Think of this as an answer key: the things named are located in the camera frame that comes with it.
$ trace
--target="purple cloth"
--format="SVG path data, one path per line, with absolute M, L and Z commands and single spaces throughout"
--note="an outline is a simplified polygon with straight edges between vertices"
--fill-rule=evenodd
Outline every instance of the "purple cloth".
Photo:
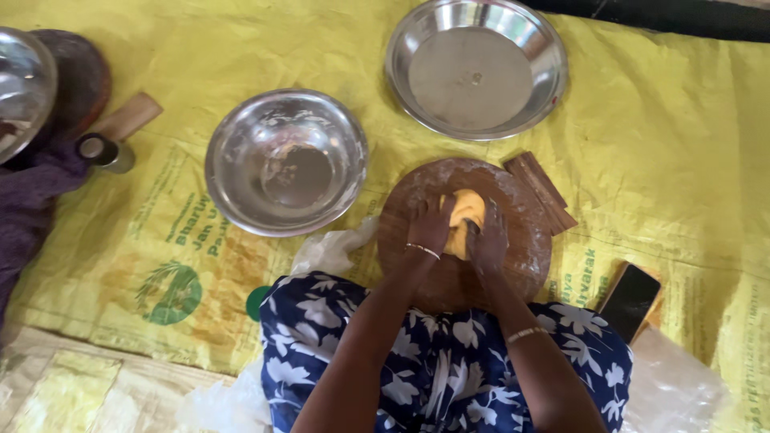
M 78 189 L 89 167 L 73 141 L 47 143 L 8 165 L 0 167 L 0 327 L 19 274 L 49 234 L 56 197 Z

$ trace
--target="bangle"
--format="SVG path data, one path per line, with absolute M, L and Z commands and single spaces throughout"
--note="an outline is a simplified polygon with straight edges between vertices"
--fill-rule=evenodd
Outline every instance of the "bangle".
M 415 243 L 408 243 L 407 247 L 415 247 L 415 248 L 417 248 L 419 250 L 425 251 L 426 253 L 430 254 L 433 257 L 436 257 L 437 260 L 441 260 L 441 257 L 439 257 L 438 254 L 434 253 L 431 250 L 428 250 L 426 247 L 423 247 L 422 245 L 417 245 Z
M 545 334 L 548 334 L 548 330 L 545 329 L 544 327 L 531 327 L 523 331 L 518 331 L 516 334 L 513 334 L 510 337 L 508 337 L 505 341 L 508 344 L 513 344 L 519 338 L 526 337 L 527 335 L 532 335 L 536 332 L 544 332 Z

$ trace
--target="yellow dough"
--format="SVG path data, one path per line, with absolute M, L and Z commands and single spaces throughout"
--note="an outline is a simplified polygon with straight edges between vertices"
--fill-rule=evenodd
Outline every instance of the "yellow dough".
M 471 220 L 479 228 L 484 228 L 484 199 L 473 190 L 457 190 L 454 196 L 457 197 L 457 202 L 449 219 L 449 238 L 444 247 L 444 253 L 457 256 L 461 260 L 468 260 L 465 251 L 468 223 L 465 220 Z M 444 196 L 441 196 L 440 205 L 444 205 Z

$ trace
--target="steel bowl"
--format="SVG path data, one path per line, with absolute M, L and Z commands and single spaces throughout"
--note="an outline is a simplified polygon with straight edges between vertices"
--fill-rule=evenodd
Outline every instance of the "steel bowl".
M 0 27 L 0 164 L 21 152 L 48 120 L 57 69 L 35 36 Z
M 314 90 L 273 90 L 237 106 L 216 128 L 206 185 L 244 230 L 296 236 L 353 204 L 368 154 L 361 125 L 339 101 Z
M 396 27 L 385 73 L 418 122 L 458 139 L 518 134 L 551 112 L 567 54 L 542 15 L 508 0 L 432 0 Z

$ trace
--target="blue floral dress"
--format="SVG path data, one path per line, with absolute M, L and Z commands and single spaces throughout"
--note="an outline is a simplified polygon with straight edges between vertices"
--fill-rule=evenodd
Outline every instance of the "blue floral dress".
M 322 272 L 281 277 L 259 309 L 262 383 L 274 430 L 290 431 L 368 289 Z M 633 354 L 595 312 L 530 309 L 617 433 Z M 374 431 L 532 432 L 534 426 L 497 319 L 483 310 L 431 316 L 410 309 L 380 373 Z

